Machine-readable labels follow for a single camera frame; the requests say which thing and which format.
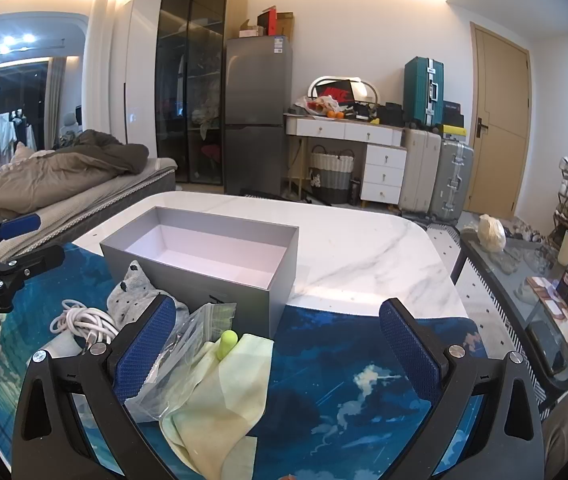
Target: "white drawer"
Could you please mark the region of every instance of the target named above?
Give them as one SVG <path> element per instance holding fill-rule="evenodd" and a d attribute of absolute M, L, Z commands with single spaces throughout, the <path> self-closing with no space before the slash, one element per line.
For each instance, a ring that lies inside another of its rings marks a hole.
<path fill-rule="evenodd" d="M 374 124 L 346 123 L 345 139 L 359 140 L 383 144 L 384 146 L 401 146 L 401 130 Z"/>
<path fill-rule="evenodd" d="M 403 171 L 406 165 L 406 150 L 368 144 L 366 164 L 384 166 L 385 168 L 399 168 Z"/>
<path fill-rule="evenodd" d="M 401 187 L 382 186 L 364 182 L 359 197 L 370 202 L 382 202 L 385 204 L 398 204 L 400 201 Z"/>
<path fill-rule="evenodd" d="M 400 168 L 384 168 L 383 166 L 366 164 L 364 168 L 364 182 L 382 184 L 382 186 L 401 187 L 403 172 L 404 170 L 400 170 Z"/>
<path fill-rule="evenodd" d="M 338 121 L 321 121 L 315 119 L 298 119 L 297 134 L 325 139 L 343 139 L 344 123 Z"/>

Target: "blue desk mat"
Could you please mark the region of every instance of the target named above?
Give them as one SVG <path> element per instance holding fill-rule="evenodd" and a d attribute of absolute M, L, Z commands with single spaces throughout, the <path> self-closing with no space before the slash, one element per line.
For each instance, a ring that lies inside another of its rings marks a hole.
<path fill-rule="evenodd" d="M 72 244 L 64 264 L 26 282 L 0 333 L 0 453 L 11 461 L 11 437 L 26 363 L 52 334 L 61 301 L 106 305 L 114 288 L 104 258 Z M 445 344 L 486 357 L 470 319 L 419 319 Z M 454 465 L 481 399 L 473 398 L 437 471 Z M 377 480 L 430 409 L 416 396 L 379 330 L 376 317 L 287 306 L 273 348 L 266 411 L 257 437 L 254 480 Z M 180 480 L 202 477 L 166 444 L 156 423 L 144 436 Z M 98 430 L 87 430 L 100 462 L 119 471 Z"/>

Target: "green suitcase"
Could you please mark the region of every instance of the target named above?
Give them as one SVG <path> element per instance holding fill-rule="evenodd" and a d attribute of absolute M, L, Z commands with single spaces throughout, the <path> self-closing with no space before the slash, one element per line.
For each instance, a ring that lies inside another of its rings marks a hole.
<path fill-rule="evenodd" d="M 404 69 L 403 108 L 407 123 L 432 129 L 444 116 L 444 64 L 416 57 Z"/>

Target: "gray box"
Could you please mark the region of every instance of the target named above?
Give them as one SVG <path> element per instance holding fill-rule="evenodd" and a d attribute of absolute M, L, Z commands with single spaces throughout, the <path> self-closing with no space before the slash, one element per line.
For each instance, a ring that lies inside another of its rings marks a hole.
<path fill-rule="evenodd" d="M 299 228 L 155 207 L 100 243 L 113 279 L 137 260 L 191 312 L 237 303 L 233 330 L 273 338 L 295 281 Z"/>

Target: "black table frame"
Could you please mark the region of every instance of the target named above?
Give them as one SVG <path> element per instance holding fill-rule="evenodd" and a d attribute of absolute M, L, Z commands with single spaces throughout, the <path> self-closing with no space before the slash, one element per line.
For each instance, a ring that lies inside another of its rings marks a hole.
<path fill-rule="evenodd" d="M 539 411 L 543 412 L 547 408 L 551 408 L 553 404 L 568 391 L 568 379 L 558 381 L 554 377 L 548 375 L 542 362 L 543 355 L 537 348 L 537 344 L 531 339 L 526 328 L 519 321 L 519 315 L 516 313 L 516 306 L 507 293 L 506 289 L 501 285 L 499 280 L 494 278 L 492 271 L 486 265 L 484 259 L 477 253 L 475 248 L 469 242 L 474 241 L 479 244 L 479 238 L 476 232 L 463 232 L 460 234 L 460 251 L 457 260 L 452 267 L 450 279 L 454 284 L 457 283 L 462 269 L 467 260 L 469 260 L 475 269 L 480 273 L 481 279 L 488 285 L 491 293 L 493 293 L 500 308 L 508 317 L 512 328 L 515 330 L 516 336 L 519 338 L 528 362 L 531 365 L 532 373 L 539 382 L 540 386 L 546 393 L 546 399 L 539 405 Z"/>

